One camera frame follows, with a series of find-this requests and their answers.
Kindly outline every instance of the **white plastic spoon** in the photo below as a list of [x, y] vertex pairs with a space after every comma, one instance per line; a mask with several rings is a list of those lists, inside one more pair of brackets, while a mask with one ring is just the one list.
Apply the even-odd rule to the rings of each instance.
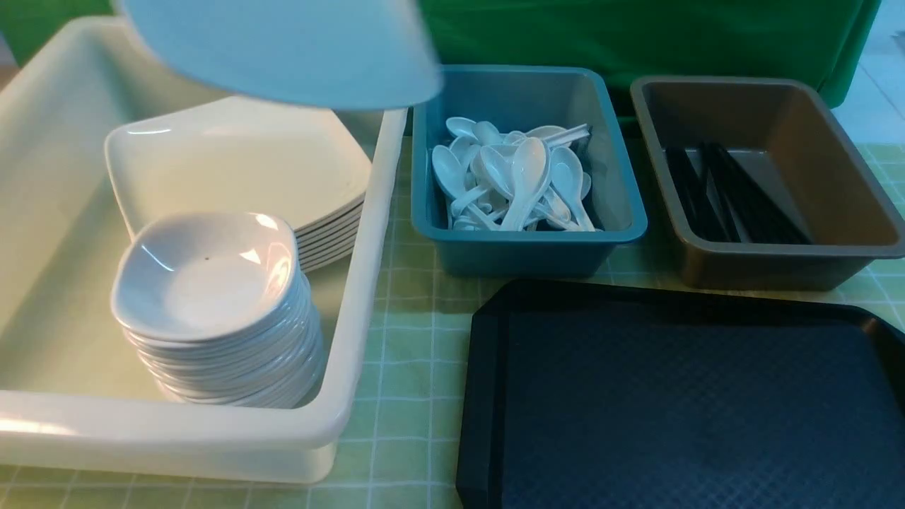
[[488, 121], [481, 121], [475, 124], [473, 132], [474, 137], [477, 138], [478, 142], [482, 145], [496, 145], [503, 141], [500, 130], [497, 129], [497, 126]]
[[591, 192], [591, 176], [587, 172], [581, 174], [581, 199], [585, 200], [587, 193]]
[[515, 151], [519, 148], [518, 145], [506, 145], [503, 143], [499, 145], [488, 145], [488, 147], [499, 152], [508, 163], [512, 162], [512, 158], [515, 157]]
[[507, 161], [491, 147], [481, 147], [481, 153], [472, 162], [472, 171], [475, 175], [485, 178], [498, 193], [512, 201], [510, 167], [511, 161]]
[[467, 157], [469, 148], [475, 147], [474, 139], [468, 136], [460, 136], [450, 143], [452, 154], [461, 162]]
[[513, 130], [503, 137], [503, 143], [505, 143], [506, 145], [518, 145], [522, 141], [524, 141], [525, 138], [527, 138], [527, 136], [525, 136], [524, 132], [521, 132], [520, 130]]
[[575, 126], [572, 129], [567, 129], [557, 134], [547, 136], [543, 138], [544, 143], [553, 149], [554, 147], [568, 147], [572, 144], [573, 141], [577, 141], [582, 138], [587, 138], [591, 136], [591, 130], [587, 126], [587, 124], [581, 124], [580, 126]]
[[525, 133], [529, 138], [547, 138], [565, 132], [566, 128], [559, 126], [540, 126]]
[[540, 139], [528, 138], [519, 145], [512, 160], [513, 198], [501, 230], [519, 231], [525, 226], [534, 206], [550, 185], [549, 162], [547, 147]]
[[[431, 152], [431, 162], [433, 163], [433, 173], [437, 177], [440, 189], [448, 196], [453, 203], [455, 200], [466, 194], [465, 179], [462, 174], [462, 166], [459, 160], [455, 158], [453, 153], [443, 145], [438, 145]], [[469, 203], [466, 208], [472, 213], [472, 216], [483, 224], [488, 230], [500, 229], [496, 223], [490, 221], [486, 214]]]
[[593, 232], [594, 223], [581, 205], [584, 172], [578, 156], [570, 149], [557, 147], [550, 152], [550, 166], [550, 184], [572, 209], [578, 225], [585, 231]]
[[465, 117], [450, 117], [446, 119], [446, 130], [450, 131], [453, 138], [468, 137], [474, 143], [477, 143], [478, 139], [474, 137], [474, 125], [476, 123], [474, 120], [466, 119]]

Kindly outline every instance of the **white bowl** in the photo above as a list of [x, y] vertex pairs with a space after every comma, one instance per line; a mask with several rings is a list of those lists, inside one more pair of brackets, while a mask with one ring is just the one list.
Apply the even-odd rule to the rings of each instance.
[[193, 342], [241, 334], [280, 308], [298, 256], [292, 229], [272, 216], [167, 217], [139, 232], [123, 255], [110, 307], [139, 336]]

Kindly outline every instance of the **black chopstick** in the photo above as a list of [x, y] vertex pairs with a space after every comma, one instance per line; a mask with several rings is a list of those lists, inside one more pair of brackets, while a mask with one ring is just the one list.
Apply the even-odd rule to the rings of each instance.
[[721, 175], [721, 172], [713, 169], [711, 164], [709, 164], [709, 161], [712, 158], [707, 157], [707, 151], [708, 148], [706, 144], [701, 143], [698, 147], [698, 152], [700, 153], [700, 163], [703, 166], [701, 178], [704, 182], [704, 192], [707, 192], [707, 176], [711, 175], [713, 178], [713, 187], [717, 191], [717, 203], [719, 204], [719, 214], [723, 218], [723, 229], [726, 231], [730, 242], [741, 242], [741, 236], [738, 235], [735, 218], [732, 217], [732, 209], [729, 206], [729, 201], [726, 199], [726, 194], [724, 192], [724, 187], [726, 186], [726, 183], [723, 181], [724, 177]]
[[769, 239], [770, 241], [778, 241], [785, 244], [811, 244], [811, 241], [807, 236], [792, 222], [791, 219], [788, 218], [788, 216], [786, 216], [786, 213], [770, 199], [767, 193], [764, 192], [757, 182], [751, 178], [747, 171], [741, 167], [738, 161], [736, 161], [724, 147], [715, 143], [712, 144], [712, 147], [715, 153], [719, 154], [720, 158], [725, 163], [723, 168], [727, 170], [726, 174], [733, 176], [737, 182], [736, 185], [743, 187], [745, 191], [749, 193], [748, 197], [757, 207], [762, 207], [762, 210], [759, 210], [758, 215], [763, 217], [765, 221], [773, 226], [770, 228], [773, 232], [773, 235]]
[[675, 167], [675, 171], [680, 174], [686, 187], [691, 191], [691, 203], [694, 206], [700, 230], [695, 234], [712, 242], [726, 242], [726, 233], [719, 224], [717, 214], [713, 211], [713, 205], [707, 197], [706, 188], [701, 186], [698, 173], [694, 170], [688, 153], [684, 149], [667, 149], [667, 161], [670, 161], [668, 163], [670, 168]]

